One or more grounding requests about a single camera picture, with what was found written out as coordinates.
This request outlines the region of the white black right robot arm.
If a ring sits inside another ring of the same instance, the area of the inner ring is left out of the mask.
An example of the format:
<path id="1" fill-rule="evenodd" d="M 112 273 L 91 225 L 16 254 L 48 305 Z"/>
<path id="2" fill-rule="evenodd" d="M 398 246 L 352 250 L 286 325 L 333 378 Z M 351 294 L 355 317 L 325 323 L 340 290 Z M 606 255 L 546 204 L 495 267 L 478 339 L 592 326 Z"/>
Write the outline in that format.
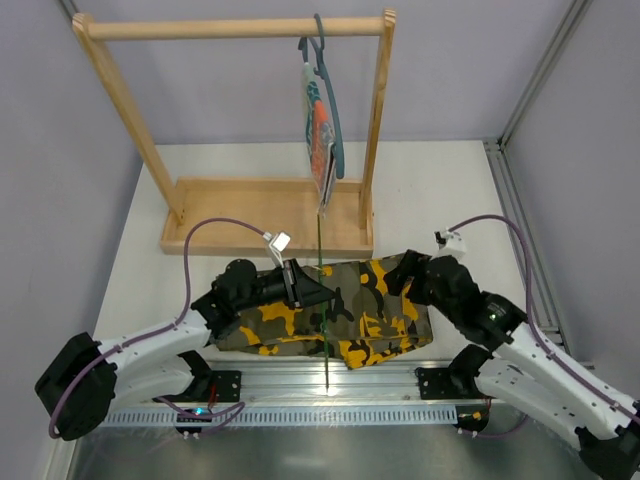
<path id="1" fill-rule="evenodd" d="M 384 281 L 390 294 L 435 308 L 468 340 L 449 365 L 459 389 L 544 424 L 601 479 L 638 473 L 638 400 L 585 369 L 506 297 L 481 290 L 456 258 L 409 250 Z"/>

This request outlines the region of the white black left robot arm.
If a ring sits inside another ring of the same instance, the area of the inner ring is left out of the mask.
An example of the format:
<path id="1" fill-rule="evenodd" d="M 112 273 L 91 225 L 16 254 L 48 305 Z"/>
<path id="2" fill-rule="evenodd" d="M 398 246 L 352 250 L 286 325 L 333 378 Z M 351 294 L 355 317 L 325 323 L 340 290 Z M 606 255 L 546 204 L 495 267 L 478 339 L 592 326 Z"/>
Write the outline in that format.
<path id="1" fill-rule="evenodd" d="M 49 435 L 76 440 L 109 413 L 151 399 L 197 401 L 214 376 L 199 349 L 227 336 L 242 312 L 275 303 L 308 308 L 334 296 L 294 259 L 266 272 L 238 259 L 170 323 L 110 340 L 77 334 L 35 384 L 50 416 Z"/>

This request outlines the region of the camouflage yellow green trousers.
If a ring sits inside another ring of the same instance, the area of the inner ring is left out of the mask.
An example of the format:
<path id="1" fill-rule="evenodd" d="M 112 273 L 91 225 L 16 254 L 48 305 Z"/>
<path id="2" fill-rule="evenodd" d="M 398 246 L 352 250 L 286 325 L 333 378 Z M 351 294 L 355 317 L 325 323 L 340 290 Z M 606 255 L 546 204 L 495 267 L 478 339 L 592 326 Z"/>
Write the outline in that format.
<path id="1" fill-rule="evenodd" d="M 305 273 L 335 292 L 333 300 L 306 309 L 278 302 L 246 310 L 238 326 L 214 345 L 262 356 L 327 357 L 351 370 L 429 345 L 434 334 L 428 309 L 406 297 L 408 285 L 392 295 L 385 282 L 403 257 L 305 266 Z"/>

